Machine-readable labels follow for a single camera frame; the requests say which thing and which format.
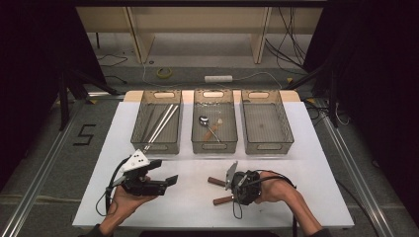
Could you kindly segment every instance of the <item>tabletop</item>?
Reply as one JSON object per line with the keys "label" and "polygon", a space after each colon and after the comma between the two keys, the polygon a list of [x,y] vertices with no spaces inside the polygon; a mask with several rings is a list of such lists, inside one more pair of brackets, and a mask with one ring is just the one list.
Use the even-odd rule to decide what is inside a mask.
{"label": "tabletop", "polygon": [[[178,183],[169,187],[164,196],[139,208],[121,225],[122,228],[234,230],[291,227],[293,215],[283,202],[241,206],[242,219],[234,217],[232,203],[217,206],[212,204],[213,199],[226,197],[230,195],[230,191],[209,184],[208,177],[225,179],[226,170],[235,161],[238,161],[237,171],[269,169],[290,178],[324,227],[348,228],[354,225],[304,103],[284,102],[294,137],[294,144],[286,155],[247,155],[244,152],[239,107],[240,103],[236,102],[239,138],[236,152],[194,154],[191,142],[193,104],[184,100],[180,153],[146,155],[149,159],[163,159],[160,168],[149,172],[151,179],[165,180],[179,175]],[[95,206],[118,164],[135,151],[130,137],[138,108],[139,102],[120,102],[74,219],[74,226],[90,228],[103,220],[104,217],[97,213]],[[99,202],[99,209],[102,213],[105,212],[103,200]]]}

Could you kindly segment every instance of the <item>silver rod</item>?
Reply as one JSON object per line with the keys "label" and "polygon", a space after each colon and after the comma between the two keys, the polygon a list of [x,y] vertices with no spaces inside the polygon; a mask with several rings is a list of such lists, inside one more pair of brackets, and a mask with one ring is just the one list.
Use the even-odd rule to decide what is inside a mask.
{"label": "silver rod", "polygon": [[157,132],[157,130],[159,129],[159,127],[161,126],[161,124],[163,123],[163,121],[165,120],[165,118],[167,117],[167,115],[170,113],[170,110],[173,108],[173,104],[170,105],[169,109],[166,108],[164,109],[164,111],[161,113],[160,117],[158,118],[157,122],[154,124],[153,128],[150,130],[150,132],[152,132],[152,134],[148,134],[147,135],[147,142],[149,143],[151,138],[153,136],[155,136],[155,133]]}
{"label": "silver rod", "polygon": [[[167,122],[169,122],[169,120],[172,118],[172,116],[178,110],[179,106],[175,106],[173,108],[173,110],[172,110],[172,108],[173,108],[173,105],[171,105],[171,107],[168,110],[168,112],[170,112],[170,114],[167,117],[166,116],[164,117],[164,121],[163,121],[162,125],[160,125],[156,129],[156,132],[154,132],[154,136],[150,137],[150,139],[148,140],[148,143],[153,143],[157,139],[157,136],[160,135],[160,132],[163,130],[163,128],[166,126]],[[149,148],[150,148],[150,145],[145,146],[143,152],[146,152]]]}

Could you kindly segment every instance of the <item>transparent plastic bin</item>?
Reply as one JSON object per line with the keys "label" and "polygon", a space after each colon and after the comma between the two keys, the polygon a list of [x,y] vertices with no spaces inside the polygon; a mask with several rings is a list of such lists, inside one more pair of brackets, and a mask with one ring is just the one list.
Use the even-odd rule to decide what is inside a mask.
{"label": "transparent plastic bin", "polygon": [[246,154],[287,154],[293,145],[280,91],[241,92],[241,115]]}
{"label": "transparent plastic bin", "polygon": [[[200,123],[201,116],[209,119],[208,126]],[[237,126],[232,90],[195,90],[192,144],[197,154],[235,152]]]}
{"label": "transparent plastic bin", "polygon": [[182,91],[144,91],[132,132],[135,149],[148,154],[178,154]]}

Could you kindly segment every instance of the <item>aluminum rail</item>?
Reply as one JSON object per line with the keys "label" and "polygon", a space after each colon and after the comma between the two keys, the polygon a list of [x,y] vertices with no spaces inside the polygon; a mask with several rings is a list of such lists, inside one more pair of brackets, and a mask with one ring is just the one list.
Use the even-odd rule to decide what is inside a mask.
{"label": "aluminum rail", "polygon": [[6,228],[2,232],[2,237],[14,237],[18,236],[19,231],[22,229],[29,212],[34,205],[38,194],[40,193],[49,172],[51,171],[55,160],[57,159],[59,152],[68,136],[68,133],[73,125],[75,118],[83,107],[82,101],[77,101],[70,114],[70,120],[63,131],[58,133],[58,136],[54,140],[51,148],[49,149],[45,159],[42,162],[40,169],[34,177],[31,185],[24,194],[22,200],[16,207],[14,213],[7,222]]}
{"label": "aluminum rail", "polygon": [[[327,107],[325,103],[321,102],[320,100],[316,100],[316,102],[320,107]],[[336,128],[329,118],[325,118],[323,121],[327,127],[327,130],[329,131],[331,138],[333,139],[333,142],[336,145],[336,148],[339,151],[340,157],[342,158],[342,161],[348,170],[351,180],[354,183],[358,194],[360,195],[361,201],[363,202],[365,209],[367,210],[375,228],[377,229],[379,236],[394,236],[384,213],[382,212],[377,200],[367,185],[361,170],[358,168],[357,162],[354,160],[354,157],[349,151],[349,148],[346,145],[345,140],[339,131],[339,128]]]}

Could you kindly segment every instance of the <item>hand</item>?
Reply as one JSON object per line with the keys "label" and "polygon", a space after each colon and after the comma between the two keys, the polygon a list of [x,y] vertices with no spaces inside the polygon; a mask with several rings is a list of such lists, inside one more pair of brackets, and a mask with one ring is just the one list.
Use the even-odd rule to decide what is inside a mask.
{"label": "hand", "polygon": [[[260,179],[278,176],[273,172],[263,171],[260,173]],[[261,183],[261,194],[255,200],[255,203],[259,204],[263,201],[277,202],[285,201],[289,202],[293,196],[296,195],[296,190],[285,180],[267,180]]]}
{"label": "hand", "polygon": [[117,186],[108,215],[99,226],[100,231],[105,236],[110,236],[139,206],[155,198],[157,196],[133,196],[128,194],[123,187]]}
{"label": "hand", "polygon": [[[270,176],[278,175],[266,171],[260,173],[261,179]],[[259,204],[262,201],[277,202],[283,200],[293,212],[293,215],[298,221],[304,235],[309,236],[322,229],[320,223],[308,208],[308,205],[302,195],[294,187],[287,183],[287,181],[273,179],[264,181],[261,184],[261,194],[255,200],[256,203]]]}

